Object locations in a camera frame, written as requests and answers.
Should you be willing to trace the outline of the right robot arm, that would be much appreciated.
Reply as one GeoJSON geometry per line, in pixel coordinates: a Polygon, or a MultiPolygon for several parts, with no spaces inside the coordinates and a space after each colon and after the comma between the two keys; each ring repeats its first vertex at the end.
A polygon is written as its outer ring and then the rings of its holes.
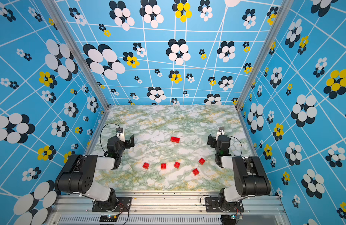
{"type": "Polygon", "coordinates": [[[234,184],[221,189],[219,207],[229,212],[234,204],[247,197],[267,196],[271,185],[259,157],[234,156],[229,153],[231,136],[208,136],[207,145],[214,148],[215,162],[220,168],[233,171],[234,184]]]}

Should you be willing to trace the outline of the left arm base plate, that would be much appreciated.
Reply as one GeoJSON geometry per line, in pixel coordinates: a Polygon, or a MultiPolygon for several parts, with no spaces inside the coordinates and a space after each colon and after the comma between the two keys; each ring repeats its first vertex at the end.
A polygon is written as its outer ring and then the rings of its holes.
{"type": "Polygon", "coordinates": [[[92,212],[128,212],[131,204],[131,197],[116,197],[105,202],[93,200],[92,212]]]}

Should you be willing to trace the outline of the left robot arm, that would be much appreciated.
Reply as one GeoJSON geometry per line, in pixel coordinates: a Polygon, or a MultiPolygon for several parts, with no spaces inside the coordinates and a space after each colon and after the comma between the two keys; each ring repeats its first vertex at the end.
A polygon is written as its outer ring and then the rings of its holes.
{"type": "Polygon", "coordinates": [[[107,141],[105,156],[71,155],[55,180],[55,189],[87,197],[102,211],[115,210],[119,207],[115,190],[97,183],[94,175],[99,170],[118,169],[125,149],[125,142],[114,136],[107,141]]]}

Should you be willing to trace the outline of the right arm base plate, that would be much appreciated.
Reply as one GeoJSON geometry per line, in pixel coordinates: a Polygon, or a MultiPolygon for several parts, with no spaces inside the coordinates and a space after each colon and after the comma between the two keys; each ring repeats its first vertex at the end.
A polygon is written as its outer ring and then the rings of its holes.
{"type": "Polygon", "coordinates": [[[206,212],[210,213],[243,213],[245,211],[242,201],[227,202],[218,197],[206,197],[204,205],[206,212]]]}

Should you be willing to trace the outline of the red long lego brick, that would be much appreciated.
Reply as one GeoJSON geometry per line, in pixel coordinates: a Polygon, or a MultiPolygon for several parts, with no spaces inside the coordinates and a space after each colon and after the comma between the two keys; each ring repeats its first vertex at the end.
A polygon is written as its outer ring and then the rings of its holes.
{"type": "Polygon", "coordinates": [[[180,138],[178,138],[178,137],[171,137],[171,142],[173,142],[173,143],[179,143],[180,142],[180,138]]]}

